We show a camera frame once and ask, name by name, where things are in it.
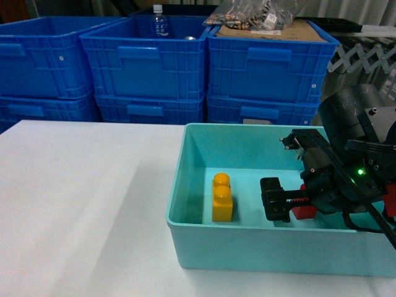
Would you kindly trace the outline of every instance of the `white table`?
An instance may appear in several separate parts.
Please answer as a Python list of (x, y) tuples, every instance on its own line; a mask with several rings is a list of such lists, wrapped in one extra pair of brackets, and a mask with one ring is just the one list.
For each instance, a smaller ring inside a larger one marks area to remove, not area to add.
[(165, 212), (183, 129), (22, 121), (1, 134), (0, 296), (396, 296), (394, 278), (181, 268)]

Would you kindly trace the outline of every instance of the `cardboard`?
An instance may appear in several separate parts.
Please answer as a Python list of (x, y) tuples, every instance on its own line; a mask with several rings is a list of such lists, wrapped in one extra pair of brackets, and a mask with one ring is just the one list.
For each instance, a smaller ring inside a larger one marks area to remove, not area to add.
[(327, 42), (326, 40), (323, 40), (305, 20), (294, 20), (291, 26), (283, 30), (249, 31), (235, 30), (222, 26), (217, 32), (216, 36), (268, 40)]

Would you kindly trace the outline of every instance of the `yellow building block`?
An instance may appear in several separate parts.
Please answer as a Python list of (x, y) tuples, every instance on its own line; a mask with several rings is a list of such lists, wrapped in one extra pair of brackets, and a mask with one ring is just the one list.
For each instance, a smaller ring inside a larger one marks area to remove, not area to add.
[(212, 221), (230, 222), (233, 214), (230, 177), (217, 173), (212, 181)]

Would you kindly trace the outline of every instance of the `light blue plastic tray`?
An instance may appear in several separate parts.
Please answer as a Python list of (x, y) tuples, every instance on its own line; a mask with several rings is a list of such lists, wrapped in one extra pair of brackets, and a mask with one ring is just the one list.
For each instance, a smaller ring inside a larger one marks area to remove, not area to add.
[[(188, 124), (166, 220), (181, 266), (396, 277), (396, 252), (381, 234), (349, 230), (341, 214), (291, 223), (269, 222), (260, 179), (277, 176), (298, 189), (303, 170), (279, 138), (297, 126)], [(324, 135), (322, 127), (316, 127)], [(211, 221), (211, 182), (226, 172), (236, 208), (229, 223)], [(371, 217), (354, 215), (375, 228)]]

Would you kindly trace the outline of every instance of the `plastic water bottle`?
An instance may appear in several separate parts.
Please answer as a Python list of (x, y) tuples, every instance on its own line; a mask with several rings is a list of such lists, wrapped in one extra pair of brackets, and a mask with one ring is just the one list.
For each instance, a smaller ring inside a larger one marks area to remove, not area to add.
[(162, 5), (153, 5), (154, 15), (151, 18), (151, 33), (152, 38), (168, 38), (168, 21), (164, 15), (162, 15)]

